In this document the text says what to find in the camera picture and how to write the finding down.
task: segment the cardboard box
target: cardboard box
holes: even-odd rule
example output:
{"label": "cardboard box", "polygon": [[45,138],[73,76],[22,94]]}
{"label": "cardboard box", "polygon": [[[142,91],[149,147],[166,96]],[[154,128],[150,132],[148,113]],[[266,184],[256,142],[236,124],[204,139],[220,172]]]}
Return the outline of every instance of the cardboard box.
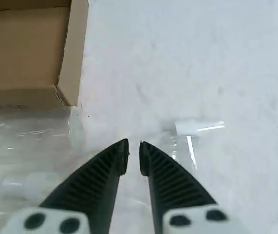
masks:
{"label": "cardboard box", "polygon": [[0,0],[0,112],[77,105],[87,0]]}

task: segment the transparent plastic bag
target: transparent plastic bag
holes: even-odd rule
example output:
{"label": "transparent plastic bag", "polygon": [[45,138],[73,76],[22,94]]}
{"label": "transparent plastic bag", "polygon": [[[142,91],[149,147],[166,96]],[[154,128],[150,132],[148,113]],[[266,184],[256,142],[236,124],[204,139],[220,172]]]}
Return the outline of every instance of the transparent plastic bag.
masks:
{"label": "transparent plastic bag", "polygon": [[89,160],[84,136],[77,108],[0,116],[0,229]]}

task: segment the white plastic cap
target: white plastic cap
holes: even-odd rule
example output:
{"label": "white plastic cap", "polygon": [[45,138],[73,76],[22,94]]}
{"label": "white plastic cap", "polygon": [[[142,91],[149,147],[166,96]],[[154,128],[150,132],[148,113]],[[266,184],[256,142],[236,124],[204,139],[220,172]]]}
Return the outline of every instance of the white plastic cap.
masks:
{"label": "white plastic cap", "polygon": [[2,181],[0,192],[6,197],[24,198],[38,204],[61,183],[57,173],[34,172],[24,177],[7,177]]}
{"label": "white plastic cap", "polygon": [[25,178],[7,177],[1,183],[0,193],[3,196],[24,198],[23,184]]}
{"label": "white plastic cap", "polygon": [[199,137],[204,131],[224,128],[224,122],[198,121],[189,118],[176,121],[175,126],[178,136]]}

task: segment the white backdrop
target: white backdrop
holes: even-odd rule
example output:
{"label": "white backdrop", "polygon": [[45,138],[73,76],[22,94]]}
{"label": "white backdrop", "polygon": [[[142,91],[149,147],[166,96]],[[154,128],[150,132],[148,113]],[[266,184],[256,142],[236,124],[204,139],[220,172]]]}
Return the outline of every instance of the white backdrop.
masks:
{"label": "white backdrop", "polygon": [[194,146],[200,182],[278,233],[278,0],[90,1],[80,101],[90,149],[133,139],[121,188],[137,206],[117,197],[111,233],[153,232],[137,146],[183,117],[225,122]]}

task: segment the black circular hole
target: black circular hole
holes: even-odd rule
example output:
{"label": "black circular hole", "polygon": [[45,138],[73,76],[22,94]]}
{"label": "black circular hole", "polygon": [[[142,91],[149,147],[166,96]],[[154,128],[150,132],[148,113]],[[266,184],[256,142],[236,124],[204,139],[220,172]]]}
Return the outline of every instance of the black circular hole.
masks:
{"label": "black circular hole", "polygon": [[71,234],[79,229],[80,221],[78,218],[67,218],[62,221],[60,231],[63,234]]}
{"label": "black circular hole", "polygon": [[183,227],[191,225],[191,220],[185,215],[175,215],[170,219],[170,225],[175,227]]}
{"label": "black circular hole", "polygon": [[25,222],[24,227],[28,230],[39,228],[45,221],[46,216],[43,213],[36,213],[29,216]]}
{"label": "black circular hole", "polygon": [[206,213],[206,219],[209,221],[225,221],[227,216],[220,210],[210,210]]}

